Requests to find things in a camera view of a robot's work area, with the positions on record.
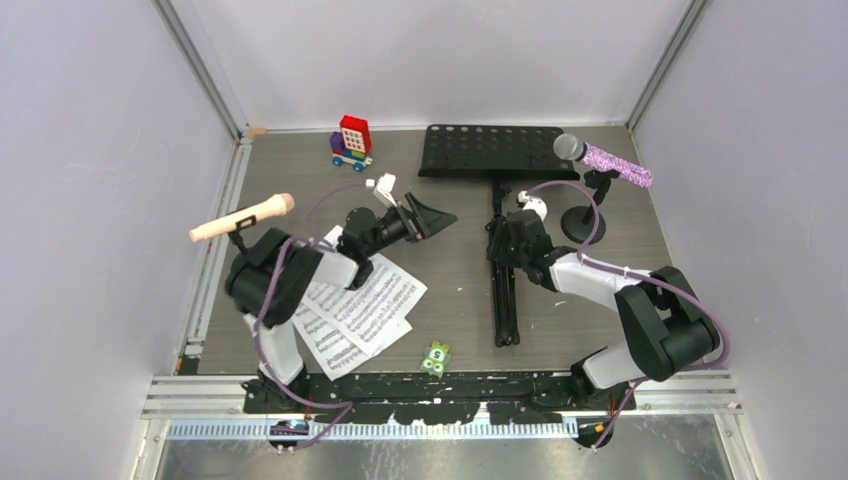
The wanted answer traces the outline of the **black microphone stand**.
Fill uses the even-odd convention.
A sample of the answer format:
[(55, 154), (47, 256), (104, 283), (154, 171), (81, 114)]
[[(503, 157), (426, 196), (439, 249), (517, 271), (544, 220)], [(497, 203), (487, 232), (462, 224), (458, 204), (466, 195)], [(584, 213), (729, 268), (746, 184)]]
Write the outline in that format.
[(244, 217), (236, 221), (233, 230), (227, 233), (230, 242), (235, 245), (239, 253), (244, 256), (249, 255), (249, 248), (245, 245), (242, 231), (254, 227), (257, 222), (258, 220), (255, 215)]
[[(609, 192), (612, 181), (620, 176), (618, 171), (600, 172), (592, 170), (583, 175), (584, 185), (593, 191), (592, 200), (600, 206)], [(607, 224), (602, 215), (595, 219), (591, 205), (576, 206), (565, 211), (561, 217), (560, 226), (565, 236), (576, 243), (589, 241), (589, 244), (600, 242)]]

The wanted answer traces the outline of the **purple glitter microphone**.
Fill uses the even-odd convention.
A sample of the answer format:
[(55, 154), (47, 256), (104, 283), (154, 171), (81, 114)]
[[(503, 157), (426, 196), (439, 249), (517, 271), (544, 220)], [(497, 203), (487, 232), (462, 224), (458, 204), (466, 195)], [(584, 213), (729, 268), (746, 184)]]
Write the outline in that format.
[(598, 172), (619, 173), (625, 181), (642, 188), (653, 184), (653, 174), (645, 167), (613, 155), (577, 136), (563, 133), (553, 142), (553, 152), (561, 160), (582, 163)]

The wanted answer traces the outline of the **beige microphone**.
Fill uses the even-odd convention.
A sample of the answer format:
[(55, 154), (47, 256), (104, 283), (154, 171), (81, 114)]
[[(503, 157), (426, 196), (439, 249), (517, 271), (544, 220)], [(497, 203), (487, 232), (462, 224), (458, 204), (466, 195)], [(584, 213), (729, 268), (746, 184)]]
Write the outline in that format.
[(253, 226), (270, 217), (286, 215), (294, 206), (295, 201), (291, 194), (277, 193), (260, 203), (242, 208), (195, 227), (189, 231), (189, 238), (192, 242), (200, 242), (229, 234), (239, 228)]

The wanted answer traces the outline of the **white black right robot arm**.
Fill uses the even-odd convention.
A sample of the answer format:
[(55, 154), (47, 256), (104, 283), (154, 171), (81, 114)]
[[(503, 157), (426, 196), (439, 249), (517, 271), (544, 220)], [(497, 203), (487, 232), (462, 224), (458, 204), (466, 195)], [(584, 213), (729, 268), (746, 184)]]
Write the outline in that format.
[(627, 382), (664, 381), (720, 348), (718, 328), (695, 306), (680, 270), (627, 270), (574, 248), (556, 247), (533, 210), (501, 216), (487, 229), (488, 259), (523, 271), (546, 290), (582, 297), (617, 314), (623, 343), (570, 368), (571, 397), (580, 408), (598, 409), (612, 387)]

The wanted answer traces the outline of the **black music stand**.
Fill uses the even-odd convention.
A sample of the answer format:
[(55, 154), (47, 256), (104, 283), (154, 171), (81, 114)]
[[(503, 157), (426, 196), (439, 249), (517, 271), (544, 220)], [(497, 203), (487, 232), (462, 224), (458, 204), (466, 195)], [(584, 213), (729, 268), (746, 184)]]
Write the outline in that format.
[(496, 224), (504, 219), (503, 202), (511, 182), (581, 178), (572, 161), (553, 153), (554, 140), (563, 133), (552, 126), (431, 124), (425, 131), (418, 175), (488, 181), (492, 217), (486, 231), (493, 240)]

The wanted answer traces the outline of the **sheet music page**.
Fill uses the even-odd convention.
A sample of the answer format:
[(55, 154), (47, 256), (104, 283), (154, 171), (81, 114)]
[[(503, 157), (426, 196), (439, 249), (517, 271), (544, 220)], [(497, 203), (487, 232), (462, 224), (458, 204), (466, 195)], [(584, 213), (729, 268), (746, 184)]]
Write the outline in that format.
[(383, 340), (379, 341), (376, 352), (368, 354), (305, 305), (298, 308), (292, 321), (321, 370), (331, 381), (351, 373), (412, 331), (412, 325), (406, 319), (395, 320)]
[(407, 315), (427, 286), (382, 254), (359, 289), (313, 282), (304, 296), (312, 312), (336, 328), (365, 355), (373, 357), (412, 330)]

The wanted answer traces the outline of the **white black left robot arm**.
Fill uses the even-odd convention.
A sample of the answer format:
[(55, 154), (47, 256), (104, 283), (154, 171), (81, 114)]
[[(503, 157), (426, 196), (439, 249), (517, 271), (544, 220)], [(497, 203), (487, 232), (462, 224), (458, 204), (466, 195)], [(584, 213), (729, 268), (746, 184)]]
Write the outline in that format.
[(225, 280), (225, 292), (244, 314), (256, 342), (259, 375), (268, 400), (280, 412), (298, 412), (307, 398), (304, 361), (294, 337), (292, 317), (313, 282), (355, 291), (372, 275), (373, 256), (400, 241), (416, 243), (435, 236), (458, 218), (431, 208), (413, 194), (387, 206), (383, 216), (367, 207), (351, 210), (332, 247), (269, 229), (252, 246), (242, 232), (259, 221), (286, 214), (288, 194), (277, 194), (224, 218), (223, 231), (238, 248)]

